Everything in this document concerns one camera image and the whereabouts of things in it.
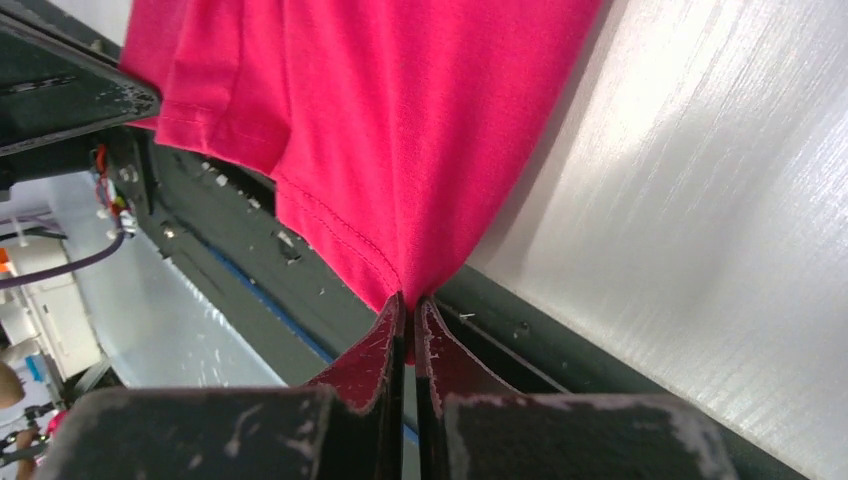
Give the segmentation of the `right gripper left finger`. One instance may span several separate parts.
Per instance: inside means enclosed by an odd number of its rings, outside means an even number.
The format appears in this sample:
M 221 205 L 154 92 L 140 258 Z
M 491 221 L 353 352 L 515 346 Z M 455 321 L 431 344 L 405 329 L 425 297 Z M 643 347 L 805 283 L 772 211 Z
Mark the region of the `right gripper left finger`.
M 111 388 L 84 396 L 40 479 L 398 479 L 401 294 L 373 327 L 298 387 Z

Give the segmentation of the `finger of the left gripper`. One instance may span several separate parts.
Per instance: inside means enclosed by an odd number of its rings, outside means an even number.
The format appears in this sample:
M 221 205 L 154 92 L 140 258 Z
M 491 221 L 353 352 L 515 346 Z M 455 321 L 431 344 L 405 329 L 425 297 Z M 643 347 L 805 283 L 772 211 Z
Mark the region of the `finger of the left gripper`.
M 14 13 L 1 15 L 1 154 L 159 112 L 155 90 L 112 59 Z

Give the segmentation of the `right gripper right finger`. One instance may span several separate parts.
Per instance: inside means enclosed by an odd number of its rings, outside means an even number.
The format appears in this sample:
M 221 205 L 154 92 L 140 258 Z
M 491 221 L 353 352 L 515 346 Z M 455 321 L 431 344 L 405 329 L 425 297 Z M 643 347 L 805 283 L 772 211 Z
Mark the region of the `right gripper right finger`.
M 718 427 L 659 395 L 524 394 L 415 310 L 424 479 L 734 479 Z

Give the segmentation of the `pink t-shirt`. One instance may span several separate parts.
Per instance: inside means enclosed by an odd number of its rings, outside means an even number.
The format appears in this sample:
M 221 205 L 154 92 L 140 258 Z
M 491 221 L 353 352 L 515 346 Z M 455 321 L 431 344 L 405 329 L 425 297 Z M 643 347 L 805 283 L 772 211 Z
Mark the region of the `pink t-shirt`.
M 369 307 L 467 260 L 527 165 L 597 1 L 136 1 L 121 69 L 157 143 L 269 177 Z

